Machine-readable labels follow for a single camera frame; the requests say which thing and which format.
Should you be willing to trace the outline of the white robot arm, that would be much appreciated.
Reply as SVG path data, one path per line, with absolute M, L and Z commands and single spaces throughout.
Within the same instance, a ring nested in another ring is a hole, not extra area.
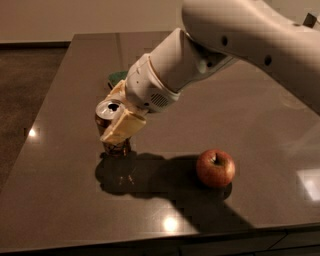
M 106 97 L 118 103 L 101 141 L 117 145 L 150 112 L 176 102 L 183 88 L 237 58 L 267 73 L 314 111 L 320 110 L 320 32 L 283 17 L 263 0 L 184 0 L 184 27 L 143 55 Z

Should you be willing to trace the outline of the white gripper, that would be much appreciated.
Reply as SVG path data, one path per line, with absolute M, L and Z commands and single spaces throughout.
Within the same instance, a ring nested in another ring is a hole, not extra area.
M 157 77 L 149 54 L 144 54 L 129 69 L 125 80 L 120 80 L 107 95 L 107 99 L 123 100 L 149 112 L 163 112 L 175 103 L 179 93 L 168 89 Z M 139 132 L 145 125 L 144 111 L 125 108 L 111 121 L 100 137 L 103 143 L 117 145 Z

